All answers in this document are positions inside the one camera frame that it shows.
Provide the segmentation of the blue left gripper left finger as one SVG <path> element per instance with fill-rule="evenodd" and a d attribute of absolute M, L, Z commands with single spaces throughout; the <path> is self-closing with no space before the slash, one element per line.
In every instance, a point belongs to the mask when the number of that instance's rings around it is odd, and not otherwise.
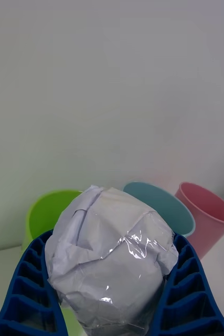
<path fill-rule="evenodd" d="M 67 335 L 56 291 L 48 282 L 45 243 L 49 230 L 23 253 L 0 310 L 0 335 Z"/>

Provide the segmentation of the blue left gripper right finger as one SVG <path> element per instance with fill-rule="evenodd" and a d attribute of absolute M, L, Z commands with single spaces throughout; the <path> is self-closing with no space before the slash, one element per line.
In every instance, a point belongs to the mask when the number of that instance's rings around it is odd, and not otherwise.
<path fill-rule="evenodd" d="M 179 234 L 174 244 L 178 262 L 167 278 L 147 335 L 224 335 L 224 317 L 195 250 Z"/>

